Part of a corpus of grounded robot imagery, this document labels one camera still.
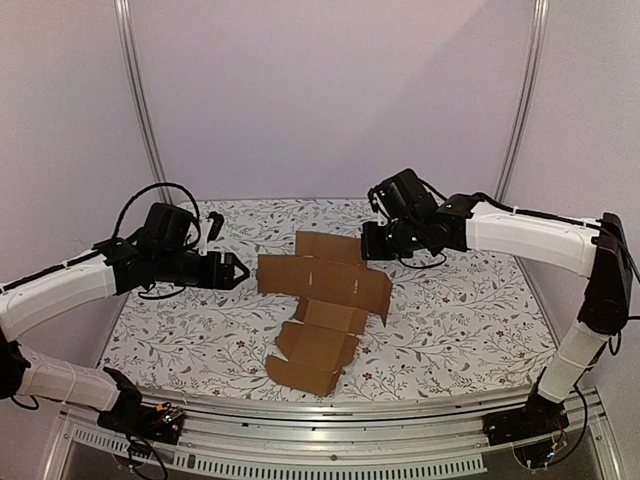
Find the brown cardboard box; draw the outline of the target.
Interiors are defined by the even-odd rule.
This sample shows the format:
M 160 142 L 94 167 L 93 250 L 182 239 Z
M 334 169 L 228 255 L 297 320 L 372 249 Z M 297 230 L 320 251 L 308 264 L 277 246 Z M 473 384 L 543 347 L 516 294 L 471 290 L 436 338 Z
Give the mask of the brown cardboard box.
M 268 376 L 319 397 L 353 362 L 368 317 L 387 319 L 392 293 L 390 278 L 361 258 L 359 239 L 309 231 L 296 233 L 294 254 L 258 257 L 257 285 L 298 300 L 275 339 L 279 353 L 265 361 Z

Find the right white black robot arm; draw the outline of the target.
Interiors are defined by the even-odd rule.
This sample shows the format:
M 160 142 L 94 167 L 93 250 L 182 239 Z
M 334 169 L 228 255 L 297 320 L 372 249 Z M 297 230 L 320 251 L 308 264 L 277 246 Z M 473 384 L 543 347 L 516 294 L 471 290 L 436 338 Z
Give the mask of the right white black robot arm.
M 575 320 L 517 415 L 524 435 L 539 435 L 632 318 L 632 284 L 639 272 L 621 219 L 608 212 L 577 218 L 508 206 L 484 192 L 445 196 L 411 168 L 371 187 L 367 201 L 377 218 L 362 226 L 365 260 L 403 261 L 417 251 L 487 251 L 584 281 Z

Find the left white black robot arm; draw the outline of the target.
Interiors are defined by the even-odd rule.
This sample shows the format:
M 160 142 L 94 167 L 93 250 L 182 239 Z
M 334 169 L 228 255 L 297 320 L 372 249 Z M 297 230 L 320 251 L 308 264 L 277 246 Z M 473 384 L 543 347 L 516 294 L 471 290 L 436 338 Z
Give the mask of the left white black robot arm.
M 249 269 L 233 253 L 211 251 L 224 218 L 200 219 L 156 202 L 131 236 L 114 235 L 82 254 L 1 287 L 1 396 L 37 397 L 109 412 L 128 434 L 148 426 L 138 388 L 121 372 L 86 368 L 20 344 L 25 333 L 87 304 L 160 283 L 230 291 Z

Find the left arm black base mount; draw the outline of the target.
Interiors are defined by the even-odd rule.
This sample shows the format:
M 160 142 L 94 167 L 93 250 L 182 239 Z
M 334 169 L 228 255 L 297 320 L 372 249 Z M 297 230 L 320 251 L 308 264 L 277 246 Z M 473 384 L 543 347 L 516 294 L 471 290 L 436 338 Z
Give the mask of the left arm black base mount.
M 171 402 L 155 406 L 142 404 L 142 394 L 121 372 L 104 368 L 115 382 L 118 397 L 108 411 L 101 411 L 97 425 L 119 433 L 149 441 L 177 445 L 185 421 L 185 411 Z

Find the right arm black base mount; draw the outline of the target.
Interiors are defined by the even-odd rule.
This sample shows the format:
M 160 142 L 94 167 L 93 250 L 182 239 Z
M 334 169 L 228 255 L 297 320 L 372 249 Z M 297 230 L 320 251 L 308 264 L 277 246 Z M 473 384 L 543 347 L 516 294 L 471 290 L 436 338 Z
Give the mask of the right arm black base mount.
M 491 446 L 551 434 L 569 426 L 564 403 L 540 395 L 535 385 L 523 406 L 482 417 L 482 432 Z

